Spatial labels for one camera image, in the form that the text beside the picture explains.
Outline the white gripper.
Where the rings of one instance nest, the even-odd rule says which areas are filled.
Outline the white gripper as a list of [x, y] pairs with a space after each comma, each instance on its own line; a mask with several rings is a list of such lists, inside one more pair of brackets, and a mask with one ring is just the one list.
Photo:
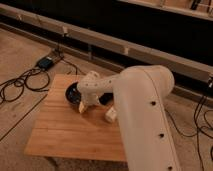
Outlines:
[[99, 105], [99, 97], [97, 94], [83, 93], [82, 102], [79, 104], [79, 113], [82, 114], [87, 110], [87, 106]]

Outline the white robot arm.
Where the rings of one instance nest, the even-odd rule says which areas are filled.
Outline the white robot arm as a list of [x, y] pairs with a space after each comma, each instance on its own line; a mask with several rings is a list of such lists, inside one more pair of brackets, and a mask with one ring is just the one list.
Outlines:
[[133, 66], [100, 78], [94, 71], [77, 84], [81, 106], [111, 93], [129, 171], [181, 171], [163, 99], [174, 87], [172, 72], [162, 65]]

